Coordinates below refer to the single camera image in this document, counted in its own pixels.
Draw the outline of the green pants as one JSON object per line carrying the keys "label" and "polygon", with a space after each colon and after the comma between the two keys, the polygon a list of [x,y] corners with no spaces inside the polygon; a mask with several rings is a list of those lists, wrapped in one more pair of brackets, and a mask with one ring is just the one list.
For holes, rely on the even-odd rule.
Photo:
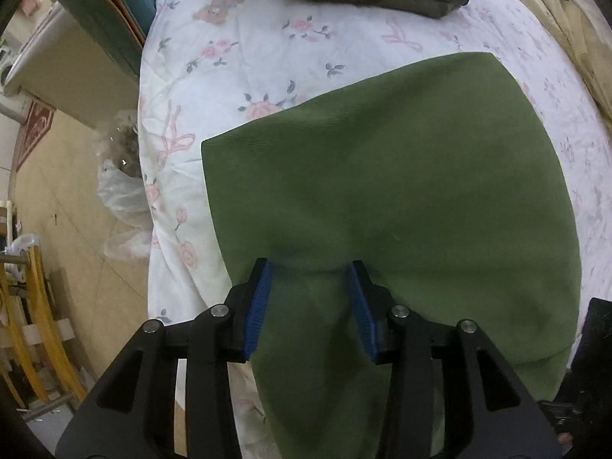
{"label": "green pants", "polygon": [[355,260],[427,320],[479,324],[535,400],[554,396],[581,261],[553,144],[488,53],[420,61],[201,146],[233,283],[272,263],[252,368],[284,458],[370,458],[390,371],[365,354]]}

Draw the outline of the clear plastic bag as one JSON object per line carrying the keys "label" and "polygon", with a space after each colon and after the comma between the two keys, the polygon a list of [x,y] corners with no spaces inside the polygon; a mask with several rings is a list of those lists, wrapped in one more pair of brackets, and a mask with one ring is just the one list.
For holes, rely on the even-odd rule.
{"label": "clear plastic bag", "polygon": [[93,142],[98,159],[96,194],[102,205],[127,229],[108,238],[105,255],[132,261],[150,257],[153,219],[139,162],[137,113],[121,110]]}

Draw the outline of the yellow wooden chair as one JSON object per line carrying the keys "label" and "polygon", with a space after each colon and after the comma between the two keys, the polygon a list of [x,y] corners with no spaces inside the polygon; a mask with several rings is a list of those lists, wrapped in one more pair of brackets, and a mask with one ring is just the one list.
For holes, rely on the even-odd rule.
{"label": "yellow wooden chair", "polygon": [[6,317],[2,326],[7,329],[9,349],[35,397],[45,403],[51,401],[39,375],[41,363],[34,358],[35,347],[41,346],[63,394],[70,401],[83,402],[87,390],[68,357],[61,333],[70,322],[54,318],[37,244],[20,254],[1,256],[1,310]]}

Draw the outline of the floral white bed sheet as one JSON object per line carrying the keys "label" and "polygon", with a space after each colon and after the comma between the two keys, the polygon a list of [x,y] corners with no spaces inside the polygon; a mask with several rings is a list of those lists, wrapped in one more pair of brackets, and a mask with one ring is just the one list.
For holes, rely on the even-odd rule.
{"label": "floral white bed sheet", "polygon": [[[611,127],[564,49],[520,0],[469,0],[440,20],[306,0],[156,0],[138,120],[153,214],[150,314],[167,324],[193,319],[235,284],[208,203],[203,142],[383,73],[459,53],[497,58],[557,154],[581,261],[569,360],[590,298],[611,293]],[[229,366],[239,442],[248,457],[282,457],[252,360]]]}

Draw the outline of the red floor rug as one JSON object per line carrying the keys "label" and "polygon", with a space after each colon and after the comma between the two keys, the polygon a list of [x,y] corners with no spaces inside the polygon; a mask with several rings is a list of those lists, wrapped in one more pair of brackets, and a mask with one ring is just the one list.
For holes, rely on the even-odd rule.
{"label": "red floor rug", "polygon": [[30,105],[25,123],[16,140],[15,170],[19,170],[33,149],[51,128],[55,109],[40,101]]}

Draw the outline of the beige bedside cabinet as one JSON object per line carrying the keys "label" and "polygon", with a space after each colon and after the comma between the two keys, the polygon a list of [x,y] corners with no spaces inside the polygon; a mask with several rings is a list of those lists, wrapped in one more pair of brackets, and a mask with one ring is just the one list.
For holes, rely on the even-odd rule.
{"label": "beige bedside cabinet", "polygon": [[41,20],[2,78],[19,93],[91,127],[108,127],[138,105],[138,81],[125,73],[58,3]]}

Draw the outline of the cream yellow quilt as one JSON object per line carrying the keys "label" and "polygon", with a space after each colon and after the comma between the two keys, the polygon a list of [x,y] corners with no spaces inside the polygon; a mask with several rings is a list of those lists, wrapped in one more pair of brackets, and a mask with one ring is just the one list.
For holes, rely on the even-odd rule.
{"label": "cream yellow quilt", "polygon": [[556,39],[611,127],[611,27],[594,0],[520,0]]}

